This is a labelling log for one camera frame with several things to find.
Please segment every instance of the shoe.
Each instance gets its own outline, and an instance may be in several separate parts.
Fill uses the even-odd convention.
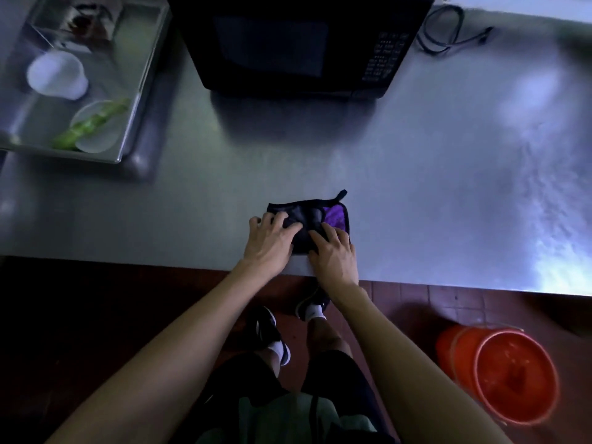
[[[320,286],[318,286],[312,295],[307,297],[305,300],[300,301],[296,306],[296,318],[306,321],[306,309],[308,306],[321,306],[321,310],[324,312],[330,303],[331,299],[329,298],[329,295]]]
[[[247,318],[245,328],[253,350],[260,351],[265,349],[271,343],[281,342],[284,346],[284,355],[280,361],[281,366],[285,366],[290,361],[290,348],[282,340],[282,335],[277,329],[277,322],[271,310],[266,306],[256,306],[251,309]]]

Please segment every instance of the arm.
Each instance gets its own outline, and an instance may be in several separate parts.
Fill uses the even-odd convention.
[[[319,283],[358,339],[393,421],[407,444],[509,444],[504,432],[461,388],[389,321],[358,286],[355,247],[323,224],[329,242],[311,235],[310,260]]]
[[[292,238],[279,213],[251,218],[245,257],[97,389],[48,443],[166,442],[202,391],[220,349],[251,298],[285,267]]]

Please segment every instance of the orange bucket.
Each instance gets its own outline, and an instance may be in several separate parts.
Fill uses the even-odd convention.
[[[557,406],[551,357],[521,330],[455,325],[438,337],[436,352],[442,371],[502,421],[540,424]]]

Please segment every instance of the black microwave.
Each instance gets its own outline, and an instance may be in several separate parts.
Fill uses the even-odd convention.
[[[434,0],[168,0],[206,88],[380,98]]]

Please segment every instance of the power cord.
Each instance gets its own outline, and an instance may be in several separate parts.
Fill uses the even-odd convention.
[[[448,39],[448,42],[440,42],[439,40],[434,39],[433,36],[431,36],[427,32],[427,24],[430,21],[430,19],[438,18],[438,17],[440,17],[440,15],[442,15],[443,13],[448,12],[448,11],[452,11],[456,15],[458,15],[458,21],[456,23],[455,28],[450,33],[450,38]],[[479,45],[482,45],[485,42],[487,42],[487,39],[490,35],[490,32],[493,30],[493,27],[485,28],[479,34],[474,35],[473,37],[469,37],[468,39],[464,39],[464,40],[459,41],[458,36],[461,33],[461,28],[463,27],[464,21],[465,21],[465,11],[462,9],[462,7],[452,6],[452,5],[441,6],[437,9],[433,10],[432,12],[430,12],[427,15],[427,17],[425,17],[425,21],[423,22],[423,25],[421,26],[420,32],[421,32],[421,34],[423,34],[423,36],[425,37],[425,40],[427,42],[429,42],[431,45],[436,45],[438,47],[441,47],[442,49],[441,50],[434,50],[433,48],[428,47],[426,45],[426,43],[424,42],[424,39],[421,38],[421,34],[418,34],[416,36],[417,41],[420,44],[420,46],[422,47],[423,51],[428,53],[430,56],[438,56],[440,54],[446,53],[452,47],[455,47],[457,45],[463,45],[468,42],[472,42],[473,40],[476,40]]]

